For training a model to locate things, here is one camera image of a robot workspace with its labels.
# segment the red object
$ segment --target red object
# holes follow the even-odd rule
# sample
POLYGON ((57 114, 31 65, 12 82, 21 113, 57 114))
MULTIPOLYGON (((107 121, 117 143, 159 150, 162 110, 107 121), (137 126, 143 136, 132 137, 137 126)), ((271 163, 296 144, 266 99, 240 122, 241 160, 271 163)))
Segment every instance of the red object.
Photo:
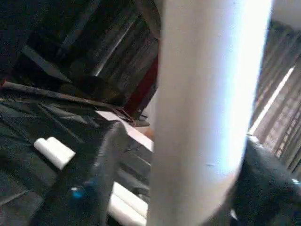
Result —
POLYGON ((0 80, 0 87, 2 87, 2 86, 3 86, 3 84, 5 83, 5 81, 6 81, 6 79, 2 79, 2 80, 0 80))
POLYGON ((145 74, 135 91, 132 93, 124 110, 130 115, 137 111, 145 96, 149 93, 152 85, 157 81, 158 76, 158 56, 155 58, 150 69, 145 74))

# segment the white pvc pipe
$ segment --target white pvc pipe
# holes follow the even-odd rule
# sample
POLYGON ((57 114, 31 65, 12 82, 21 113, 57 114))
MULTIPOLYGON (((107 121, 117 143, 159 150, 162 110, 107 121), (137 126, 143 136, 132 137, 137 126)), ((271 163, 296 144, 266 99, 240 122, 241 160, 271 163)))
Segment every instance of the white pvc pipe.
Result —
POLYGON ((64 160, 65 164, 74 157, 75 152, 64 145, 61 141, 57 140, 55 137, 49 137, 47 142, 58 152, 59 157, 64 160))
POLYGON ((33 146, 41 152, 49 161, 51 161, 56 167, 62 170, 67 163, 67 161, 62 160, 59 156, 59 150, 53 148, 45 139, 37 139, 33 146))
POLYGON ((197 226, 238 175, 271 0, 166 0, 148 226, 197 226))
POLYGON ((108 212, 122 226, 146 225, 146 219, 115 194, 111 195, 108 212))
POLYGON ((114 182, 112 193, 122 199, 128 206, 146 219, 148 205, 122 185, 114 182))

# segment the black fabric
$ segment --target black fabric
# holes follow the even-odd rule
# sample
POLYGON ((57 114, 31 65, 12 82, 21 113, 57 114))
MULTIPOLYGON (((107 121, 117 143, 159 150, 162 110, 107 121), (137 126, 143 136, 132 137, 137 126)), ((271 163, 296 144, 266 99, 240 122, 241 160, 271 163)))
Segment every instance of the black fabric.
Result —
POLYGON ((127 145, 119 121, 101 125, 102 136, 89 139, 60 173, 31 226, 105 224, 114 174, 127 145))
MULTIPOLYGON (((96 200, 90 203, 95 206, 90 206, 89 212, 86 209, 87 212, 76 215, 79 218, 73 218, 69 224, 86 225, 78 222, 89 217, 91 225, 96 218, 103 223, 119 157, 128 149, 129 139, 120 122, 107 122, 91 108, 5 101, 0 103, 0 134, 0 222, 3 221, 3 225, 27 225, 55 183, 60 171, 32 146, 37 138, 50 136, 58 138, 77 154, 58 177, 43 208, 51 208, 50 203, 58 206, 52 203, 50 197, 53 196, 64 197, 66 201, 68 194, 60 193, 66 191, 65 186, 73 182, 74 186, 81 185, 94 178, 95 186, 101 190, 91 185, 86 190, 92 188, 90 192, 94 196, 90 198, 96 200)), ((48 212, 52 216, 58 214, 51 210, 53 212, 48 212)), ((39 221, 39 225, 61 223, 39 221)))
POLYGON ((0 82, 10 74, 47 6, 47 0, 0 1, 0 82))
POLYGON ((242 225, 301 225, 301 188, 280 161, 248 140, 234 210, 242 225))

